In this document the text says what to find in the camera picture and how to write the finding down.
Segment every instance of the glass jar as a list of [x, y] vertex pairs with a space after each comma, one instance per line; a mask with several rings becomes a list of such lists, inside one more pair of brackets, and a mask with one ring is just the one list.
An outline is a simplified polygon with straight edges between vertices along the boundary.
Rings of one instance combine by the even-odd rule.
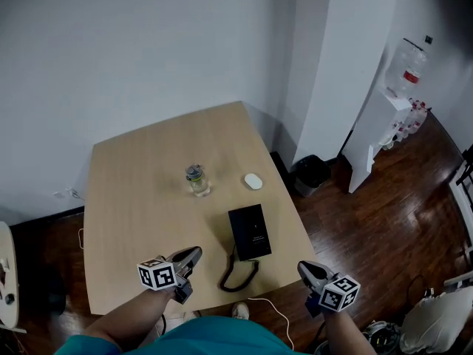
[[191, 184], [192, 191], [197, 197], [206, 196], [210, 193], [210, 184], [201, 165], [190, 165], [186, 169], [186, 174], [186, 179]]

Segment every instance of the white computer mouse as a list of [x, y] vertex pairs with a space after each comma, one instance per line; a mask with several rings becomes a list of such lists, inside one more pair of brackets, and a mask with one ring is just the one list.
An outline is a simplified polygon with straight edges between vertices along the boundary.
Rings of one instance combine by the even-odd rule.
[[261, 187], [263, 186], [263, 181], [255, 174], [246, 174], [245, 183], [247, 183], [251, 189], [255, 190], [261, 189]]

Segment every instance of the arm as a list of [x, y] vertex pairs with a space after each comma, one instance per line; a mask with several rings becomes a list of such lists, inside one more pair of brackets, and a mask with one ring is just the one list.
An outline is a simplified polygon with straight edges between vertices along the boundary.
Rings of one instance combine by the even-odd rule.
[[323, 314], [331, 354], [376, 355], [347, 312], [323, 311]]
[[92, 323], [84, 335], [105, 339], [122, 351], [135, 349], [163, 314], [174, 289], [147, 289]]

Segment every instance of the black trash can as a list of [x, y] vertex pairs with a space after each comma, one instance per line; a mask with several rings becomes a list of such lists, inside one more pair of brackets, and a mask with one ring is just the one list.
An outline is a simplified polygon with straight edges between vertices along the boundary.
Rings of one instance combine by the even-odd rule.
[[330, 176], [330, 167], [321, 158], [309, 155], [296, 164], [294, 188], [302, 196], [309, 197]]

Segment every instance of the black cable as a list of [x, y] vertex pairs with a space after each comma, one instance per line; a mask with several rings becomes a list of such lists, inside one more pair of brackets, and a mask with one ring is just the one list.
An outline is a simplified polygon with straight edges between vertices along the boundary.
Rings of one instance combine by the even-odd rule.
[[320, 334], [322, 333], [322, 330], [324, 330], [325, 327], [325, 321], [320, 325], [320, 328], [317, 330], [317, 334], [312, 339], [312, 342], [307, 346], [305, 349], [306, 354], [314, 354], [315, 350], [317, 349], [317, 341], [319, 340]]
[[322, 330], [324, 329], [325, 327], [325, 321], [320, 325], [320, 328], [317, 330], [317, 334], [316, 334], [316, 337], [313, 339], [313, 342], [317, 342], [317, 340], [319, 339], [320, 337], [320, 333], [322, 332]]
[[166, 318], [164, 318], [164, 314], [161, 314], [161, 318], [163, 319], [163, 332], [161, 333], [161, 335], [164, 335], [164, 333], [166, 332]]
[[231, 255], [228, 257], [228, 270], [225, 272], [223, 275], [222, 280], [220, 281], [220, 289], [222, 289], [225, 292], [238, 292], [241, 291], [242, 289], [246, 288], [250, 281], [254, 278], [254, 275], [259, 270], [259, 261], [258, 260], [252, 260], [253, 262], [253, 271], [250, 273], [250, 276], [243, 282], [243, 284], [235, 287], [235, 288], [229, 288], [225, 287], [225, 283], [228, 280], [228, 277], [230, 277], [231, 272], [234, 270], [234, 263], [235, 263], [235, 247], [234, 250], [232, 251]]

